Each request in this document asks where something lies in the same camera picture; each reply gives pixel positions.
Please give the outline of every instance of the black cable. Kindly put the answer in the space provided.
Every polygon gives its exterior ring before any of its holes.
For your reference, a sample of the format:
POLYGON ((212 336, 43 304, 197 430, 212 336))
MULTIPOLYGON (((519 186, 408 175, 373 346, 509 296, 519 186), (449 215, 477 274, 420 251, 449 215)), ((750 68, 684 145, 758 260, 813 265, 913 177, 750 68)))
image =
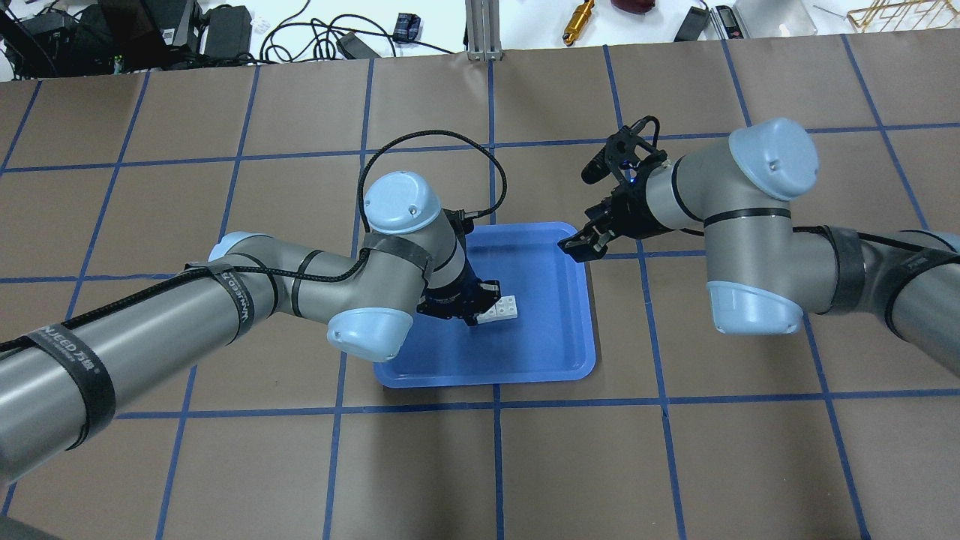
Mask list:
POLYGON ((53 10, 54 10, 54 6, 56 6, 56 5, 59 4, 59 3, 60 3, 60 0, 54 0, 53 2, 51 2, 51 3, 47 4, 46 6, 44 6, 42 10, 40 10, 39 12, 36 12, 36 16, 40 16, 40 15, 43 15, 44 13, 46 13, 46 12, 51 12, 51 11, 53 11, 53 10))
POLYGON ((488 209, 467 212, 468 218, 477 219, 477 218, 490 215, 494 213, 496 209, 500 208, 500 205, 503 204, 503 199, 507 196, 507 173, 503 171, 503 166, 500 165, 500 162, 496 160, 496 158, 493 156, 493 154, 490 153, 490 151, 488 151, 483 146, 480 146, 480 144, 474 142, 473 140, 466 137, 465 135, 460 135, 456 132, 451 132, 447 130, 424 130, 421 132, 414 132, 411 134, 407 134, 407 135, 395 138, 394 140, 384 145, 383 148, 377 150, 376 154, 373 154, 373 157, 370 158, 370 161, 367 161, 367 166, 364 167, 363 172, 360 173, 360 179, 357 181, 357 207, 360 209, 360 221, 363 222, 363 229, 367 233, 370 232, 370 223, 367 221, 367 213, 364 211, 363 187, 364 187, 364 184, 367 182, 367 175, 370 174, 370 170, 373 168, 373 164, 376 162, 376 160, 380 156, 383 156, 384 153, 386 153, 391 148, 397 146, 399 143, 410 140, 412 138, 428 136, 428 135, 445 135, 445 136, 451 136, 453 138, 457 138, 464 141, 466 144, 469 144, 473 148, 480 151, 481 154, 486 156, 487 159, 490 160, 493 163, 493 165, 496 167, 497 172, 500 173, 500 183, 502 185, 502 187, 500 188, 500 198, 497 199, 496 203, 488 209))
POLYGON ((112 47, 112 46, 113 46, 113 42, 112 42, 112 41, 108 41, 108 38, 109 38, 109 39, 112 39, 112 36, 111 36, 111 35, 106 34, 106 33, 103 33, 103 32, 100 32, 100 31, 98 31, 95 27, 93 27, 93 26, 91 26, 91 25, 89 25, 89 24, 86 24, 85 22, 83 22, 83 21, 80 20, 79 15, 80 15, 81 13, 83 13, 83 12, 77 12, 76 15, 72 15, 72 14, 68 13, 68 12, 65 11, 65 10, 48 9, 47 12, 60 13, 60 14, 62 14, 62 15, 65 16, 65 17, 69 17, 69 18, 73 19, 74 22, 76 22, 77 25, 78 25, 80 28, 83 28, 84 30, 86 30, 86 32, 87 32, 88 34, 90 34, 91 36, 93 36, 94 38, 96 38, 97 41, 100 41, 100 44, 106 45, 106 46, 108 46, 108 47, 112 47))
MULTIPOLYGON (((59 71, 57 70, 57 66, 54 64, 54 60, 53 60, 52 58, 50 58, 50 55, 47 53, 47 50, 40 46, 40 44, 36 41, 36 38, 35 38, 32 34, 30 34, 29 32, 27 32, 27 29, 23 26, 23 21, 20 20, 20 17, 16 16, 16 13, 14 13, 13 10, 10 9, 10 6, 7 6, 7 8, 5 9, 5 12, 6 12, 6 13, 9 13, 10 16, 6 16, 6 15, 4 15, 3 13, 0 13, 0 15, 4 16, 5 18, 7 18, 7 19, 8 19, 8 22, 9 22, 10 24, 12 24, 13 26, 15 26, 16 29, 20 32, 20 34, 22 34, 23 36, 26 36, 30 41, 32 41, 32 42, 34 43, 34 45, 36 46, 36 50, 39 51, 39 52, 43 55, 43 59, 47 61, 47 63, 49 64, 49 67, 50 67, 50 75, 49 75, 49 76, 50 76, 50 77, 59 77, 59 76, 60 76, 60 73, 59 73, 59 71)), ((16 47, 10 42, 10 36, 6 36, 6 37, 4 38, 4 41, 7 42, 7 46, 8 46, 8 47, 10 47, 11 49, 13 49, 13 51, 14 51, 17 55, 20 56, 20 59, 21 59, 21 60, 23 60, 24 62, 27 62, 27 57, 24 56, 23 53, 21 53, 20 51, 18 51, 18 50, 16 49, 16 47)))
MULTIPOLYGON (((325 29, 328 30, 330 33, 333 33, 334 35, 336 35, 336 33, 353 32, 353 33, 355 33, 355 34, 363 34, 363 35, 365 35, 365 36, 387 37, 387 38, 389 38, 389 39, 391 40, 391 44, 393 44, 393 42, 392 42, 393 36, 390 35, 390 34, 387 34, 386 32, 370 32, 370 31, 367 31, 367 30, 358 30, 358 29, 356 29, 356 28, 350 28, 350 27, 345 27, 345 26, 334 26, 334 25, 332 25, 332 24, 329 24, 329 25, 328 25, 327 23, 323 22, 321 19, 313 18, 313 19, 310 20, 310 22, 285 22, 285 23, 283 23, 283 24, 281 24, 281 25, 278 25, 278 26, 276 26, 275 28, 273 28, 273 30, 270 31, 270 32, 267 34, 267 36, 266 36, 266 37, 264 38, 264 40, 263 40, 263 43, 260 45, 260 59, 261 59, 261 60, 269 60, 269 59, 270 59, 270 53, 271 53, 272 51, 282 50, 284 53, 286 53, 286 58, 287 58, 287 59, 293 59, 293 60, 284 60, 283 58, 278 57, 280 60, 282 60, 282 61, 297 61, 296 59, 297 59, 298 57, 300 57, 303 53, 305 53, 307 50, 309 50, 311 46, 316 47, 316 40, 317 40, 317 39, 316 39, 316 35, 317 35, 317 33, 316 33, 316 27, 317 27, 317 26, 321 26, 321 27, 325 28, 325 29), (278 45, 278 44, 274 43, 274 38, 276 37, 276 34, 277 34, 278 32, 280 32, 280 31, 282 31, 282 30, 285 30, 285 29, 287 29, 287 28, 294 28, 294 27, 298 27, 298 26, 309 26, 309 27, 313 28, 313 29, 314 29, 314 40, 311 41, 310 43, 308 43, 308 44, 306 45, 306 47, 304 47, 303 50, 302 50, 299 54, 297 54, 297 55, 291 55, 289 49, 287 49, 286 47, 284 47, 284 46, 282 46, 282 45, 278 45)), ((447 50, 447 49, 444 49, 443 47, 438 47, 438 46, 436 46, 436 45, 431 45, 430 43, 424 43, 424 42, 422 42, 422 41, 416 41, 416 40, 411 40, 410 43, 415 44, 415 45, 420 45, 420 46, 423 46, 423 47, 427 47, 427 48, 430 48, 430 49, 433 49, 433 50, 436 50, 436 51, 439 51, 439 52, 442 52, 442 53, 451 54, 451 55, 454 54, 453 51, 449 51, 449 50, 447 50)), ((332 59, 332 58, 329 58, 329 57, 319 57, 319 58, 315 58, 314 60, 333 60, 333 59, 332 59)))
MULTIPOLYGON (((187 270, 185 272, 177 274, 176 276, 174 276, 169 280, 165 280, 163 282, 157 283, 156 285, 145 288, 141 291, 134 292, 132 295, 126 298, 122 298, 120 300, 117 300, 116 302, 112 302, 103 307, 97 307, 96 309, 93 309, 92 311, 88 311, 87 313, 84 313, 82 315, 77 315, 76 317, 73 317, 67 321, 64 321, 62 324, 68 330, 75 330, 83 325, 87 325, 94 321, 103 319, 104 317, 111 315, 113 313, 116 313, 121 309, 126 309, 127 307, 139 304, 145 300, 149 300, 155 297, 156 295, 166 292, 176 286, 180 286, 188 282, 193 282, 199 278, 203 278, 209 275, 210 274, 202 268, 187 270)), ((5 341, 3 343, 0 343, 0 354, 7 353, 14 349, 30 347, 32 344, 33 344, 33 341, 21 335, 16 339, 12 339, 10 341, 5 341)))
POLYGON ((337 21, 342 18, 355 18, 355 19, 360 19, 360 20, 364 20, 371 23, 373 26, 376 27, 377 30, 383 33, 383 36, 387 39, 387 43, 390 44, 390 51, 393 53, 394 58, 396 58, 396 47, 394 46, 394 36, 391 34, 387 34, 386 29, 384 29, 382 26, 374 22, 372 19, 368 19, 363 15, 357 15, 354 13, 344 13, 342 15, 337 15, 330 20, 330 24, 327 26, 327 28, 335 27, 335 25, 337 24, 337 21))
POLYGON ((279 268, 264 268, 262 266, 234 266, 233 269, 241 274, 266 274, 268 276, 277 276, 280 278, 304 280, 305 282, 336 283, 345 282, 346 280, 350 279, 354 274, 357 273, 357 271, 363 268, 369 257, 370 248, 360 248, 360 253, 357 254, 357 261, 354 262, 353 266, 350 266, 346 272, 340 274, 339 276, 317 276, 315 274, 304 274, 302 272, 281 270, 279 268))
POLYGON ((877 244, 883 244, 885 246, 890 246, 892 248, 897 248, 897 249, 914 252, 914 253, 930 249, 924 246, 919 246, 917 244, 911 244, 909 242, 902 242, 900 240, 895 240, 893 238, 887 238, 885 236, 877 236, 876 234, 857 233, 857 235, 860 236, 861 240, 866 240, 868 242, 874 242, 877 244))
MULTIPOLYGON (((684 233, 687 233, 687 234, 693 234, 694 236, 703 236, 703 235, 704 235, 704 234, 703 234, 702 232, 700 232, 700 231, 693 231, 693 230, 691 230, 691 229, 680 229, 680 231, 682 231, 682 232, 684 232, 684 233)), ((793 228, 793 232, 794 232, 794 233, 824 234, 824 229, 823 229, 823 227, 794 227, 794 228, 793 228)), ((897 249, 901 249, 901 250, 903 250, 903 251, 908 251, 908 252, 913 252, 913 253, 918 253, 918 252, 921 252, 921 251, 923 251, 923 250, 925 250, 925 249, 929 249, 929 248, 926 248, 926 247, 921 246, 921 245, 919 245, 919 244, 911 244, 911 243, 909 243, 909 242, 903 242, 903 241, 901 241, 901 240, 896 240, 896 239, 894 239, 894 238, 888 238, 888 237, 886 237, 886 236, 878 236, 878 235, 876 235, 876 234, 857 232, 857 236, 859 236, 861 240, 864 240, 864 241, 866 241, 866 242, 874 242, 874 243, 876 243, 876 244, 882 244, 882 245, 885 245, 885 246, 889 246, 889 247, 891 247, 891 248, 897 248, 897 249)))
POLYGON ((261 59, 261 60, 268 60, 268 59, 264 56, 264 55, 266 54, 266 53, 264 52, 264 50, 265 50, 265 48, 266 48, 266 46, 267 46, 267 42, 269 41, 270 44, 273 45, 273 44, 274 44, 274 36, 276 35, 276 33, 279 32, 279 30, 280 30, 281 28, 283 28, 285 24, 287 24, 288 22, 292 21, 293 19, 299 17, 301 13, 305 12, 308 6, 310 6, 310 0, 306 0, 306 2, 303 3, 303 7, 300 8, 300 10, 299 10, 298 12, 296 12, 296 13, 290 15, 289 17, 283 19, 282 21, 280 21, 280 24, 276 25, 276 28, 274 28, 273 30, 271 30, 269 33, 267 33, 266 36, 263 37, 263 43, 260 44, 260 59, 261 59))

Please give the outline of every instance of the white lego brick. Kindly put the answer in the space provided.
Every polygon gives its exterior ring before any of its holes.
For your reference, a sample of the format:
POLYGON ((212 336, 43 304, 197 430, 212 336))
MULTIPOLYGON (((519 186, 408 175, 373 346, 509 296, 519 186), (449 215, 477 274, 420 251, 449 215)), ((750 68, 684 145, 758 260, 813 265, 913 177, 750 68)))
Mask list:
POLYGON ((504 296, 486 312, 477 315, 477 324, 516 319, 516 296, 504 296))

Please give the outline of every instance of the power adapter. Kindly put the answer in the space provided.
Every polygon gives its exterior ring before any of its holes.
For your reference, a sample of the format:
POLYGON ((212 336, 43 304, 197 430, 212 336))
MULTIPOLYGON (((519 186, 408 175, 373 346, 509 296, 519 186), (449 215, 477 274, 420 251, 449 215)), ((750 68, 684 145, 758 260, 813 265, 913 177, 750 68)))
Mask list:
POLYGON ((700 34, 707 27, 709 21, 710 12, 700 8, 690 8, 690 11, 686 13, 684 23, 680 25, 680 30, 677 31, 677 36, 673 40, 675 42, 696 41, 700 38, 700 34))
POLYGON ((337 50, 348 60, 380 58, 380 55, 353 32, 337 39, 337 50))
POLYGON ((221 7, 206 13, 204 54, 213 58, 233 59, 250 53, 251 17, 244 6, 221 7))

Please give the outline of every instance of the black box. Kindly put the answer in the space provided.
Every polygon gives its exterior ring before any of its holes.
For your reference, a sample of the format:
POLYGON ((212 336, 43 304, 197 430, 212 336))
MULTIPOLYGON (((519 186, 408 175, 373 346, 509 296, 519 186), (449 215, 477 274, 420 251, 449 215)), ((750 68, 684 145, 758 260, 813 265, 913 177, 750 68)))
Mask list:
POLYGON ((213 58, 234 59, 250 53, 250 23, 252 18, 247 8, 240 6, 217 8, 207 12, 209 26, 206 29, 204 54, 213 58))

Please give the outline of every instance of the black electronic device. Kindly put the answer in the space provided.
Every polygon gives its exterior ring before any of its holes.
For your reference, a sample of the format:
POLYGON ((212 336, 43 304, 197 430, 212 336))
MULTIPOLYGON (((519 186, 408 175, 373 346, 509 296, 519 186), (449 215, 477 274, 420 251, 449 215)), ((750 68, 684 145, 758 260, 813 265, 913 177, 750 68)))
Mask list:
POLYGON ((197 0, 97 0, 124 67, 165 67, 197 53, 203 15, 197 0))
POLYGON ((244 6, 223 6, 206 13, 204 54, 218 59, 235 59, 250 53, 252 18, 244 6))
POLYGON ((347 60, 361 60, 380 58, 376 51, 370 48, 367 43, 357 37, 357 34, 350 32, 337 39, 337 50, 344 55, 347 60))
POLYGON ((78 26, 76 20, 59 11, 20 20, 18 24, 8 20, 12 28, 0 28, 0 34, 7 40, 6 55, 15 75, 33 78, 64 74, 78 26))
POLYGON ((696 41, 700 38, 700 34, 707 27, 709 21, 710 12, 700 8, 690 8, 690 11, 686 13, 683 24, 680 25, 680 30, 677 31, 677 36, 673 40, 696 41))
POLYGON ((420 36, 420 17, 414 13, 401 13, 396 16, 396 25, 394 26, 394 41, 397 43, 409 43, 416 41, 420 36))
POLYGON ((743 28, 736 19, 736 13, 730 6, 717 6, 717 17, 720 19, 720 26, 723 27, 727 39, 743 39, 743 28))
POLYGON ((93 4, 80 12, 80 28, 70 47, 68 75, 107 75, 114 71, 119 55, 104 12, 93 4))
POLYGON ((10 41, 7 57, 13 73, 26 78, 112 73, 116 50, 100 7, 90 6, 79 15, 48 10, 20 21, 19 28, 28 39, 24 42, 27 48, 10 41))

